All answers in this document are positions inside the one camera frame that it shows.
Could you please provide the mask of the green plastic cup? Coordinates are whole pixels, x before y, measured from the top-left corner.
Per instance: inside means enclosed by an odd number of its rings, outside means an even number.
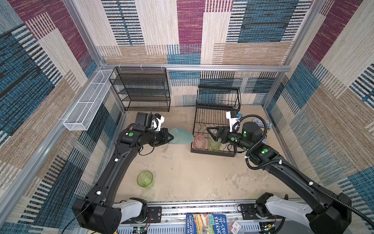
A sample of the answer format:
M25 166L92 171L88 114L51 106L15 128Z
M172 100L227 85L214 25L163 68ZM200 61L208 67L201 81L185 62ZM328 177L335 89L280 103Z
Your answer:
M209 138L207 143L207 149L209 151L219 152L221 148L221 139L215 140L214 138Z
M150 171L142 171L137 176L137 184L140 187L147 187L153 182L153 174Z

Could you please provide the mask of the teal translucent plastic cup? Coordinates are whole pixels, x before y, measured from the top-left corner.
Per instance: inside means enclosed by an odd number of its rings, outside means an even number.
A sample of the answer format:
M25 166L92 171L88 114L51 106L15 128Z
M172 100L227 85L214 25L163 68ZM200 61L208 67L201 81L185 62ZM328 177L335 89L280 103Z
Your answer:
M169 134L173 136L170 144L191 144L193 142L193 134L180 128L171 128Z

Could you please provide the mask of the pink translucent plastic cup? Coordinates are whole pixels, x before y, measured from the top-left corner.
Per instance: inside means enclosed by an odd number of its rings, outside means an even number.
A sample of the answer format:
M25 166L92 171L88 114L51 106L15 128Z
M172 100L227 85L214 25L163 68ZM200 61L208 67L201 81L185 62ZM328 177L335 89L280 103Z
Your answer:
M205 150L205 148L206 148L205 137L203 135L197 135L193 141L193 149Z

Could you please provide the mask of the black wire dish rack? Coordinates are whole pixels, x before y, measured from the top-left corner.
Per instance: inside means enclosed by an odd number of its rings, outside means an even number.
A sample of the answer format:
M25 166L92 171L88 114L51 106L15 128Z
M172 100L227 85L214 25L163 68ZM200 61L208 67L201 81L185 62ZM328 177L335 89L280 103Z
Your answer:
M193 149L191 152L196 154L215 155L223 157L235 157L233 149L228 149L227 143L221 143L219 152L209 151L207 149L208 139L212 136L207 132L207 127L227 127L229 120L226 119L226 112L240 111L241 95L240 89L234 87L223 87L217 85L198 86L196 96L196 109L194 117L194 126L192 134L194 137L203 135L206 139L205 150Z

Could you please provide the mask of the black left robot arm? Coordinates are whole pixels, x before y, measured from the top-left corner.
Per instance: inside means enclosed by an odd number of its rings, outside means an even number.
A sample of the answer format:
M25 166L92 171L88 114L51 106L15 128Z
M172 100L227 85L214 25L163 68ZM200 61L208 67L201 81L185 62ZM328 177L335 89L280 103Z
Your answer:
M96 184L83 199L76 199L72 210L79 226L99 234L113 234L129 219L141 222L148 219L148 204L131 198L115 203L120 183L143 145L157 147L174 139L161 125L160 114L137 113L136 120L123 130L116 141L113 155Z

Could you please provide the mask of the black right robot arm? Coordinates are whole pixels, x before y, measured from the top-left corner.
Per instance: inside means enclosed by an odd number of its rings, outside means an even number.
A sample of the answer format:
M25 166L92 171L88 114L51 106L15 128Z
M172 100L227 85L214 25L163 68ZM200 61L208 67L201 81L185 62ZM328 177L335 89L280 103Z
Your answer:
M343 193L336 195L315 183L288 163L279 152L264 144L266 128L246 122L241 133L229 127L209 127L207 131L213 139L243 149L249 168L262 169L274 175L307 204L303 206L280 199L272 193L264 193L254 205L259 218L273 215L292 219L310 227L315 234L342 234L351 224L352 212L348 209L352 204L351 199Z

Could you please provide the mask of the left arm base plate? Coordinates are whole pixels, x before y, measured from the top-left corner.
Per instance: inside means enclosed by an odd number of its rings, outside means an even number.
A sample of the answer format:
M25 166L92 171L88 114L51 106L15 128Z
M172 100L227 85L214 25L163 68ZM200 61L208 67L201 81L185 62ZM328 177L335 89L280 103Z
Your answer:
M143 223L160 223L162 217L161 206L151 206L147 208L146 220Z

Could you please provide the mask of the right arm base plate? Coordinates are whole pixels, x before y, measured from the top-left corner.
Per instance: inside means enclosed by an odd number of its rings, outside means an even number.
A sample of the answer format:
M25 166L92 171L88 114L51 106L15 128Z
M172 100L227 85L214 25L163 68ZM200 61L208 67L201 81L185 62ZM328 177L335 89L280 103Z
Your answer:
M237 206L238 212L241 213L243 220L256 220L256 219L262 219L259 214L257 213L257 205L255 203L249 203L249 204L239 204Z

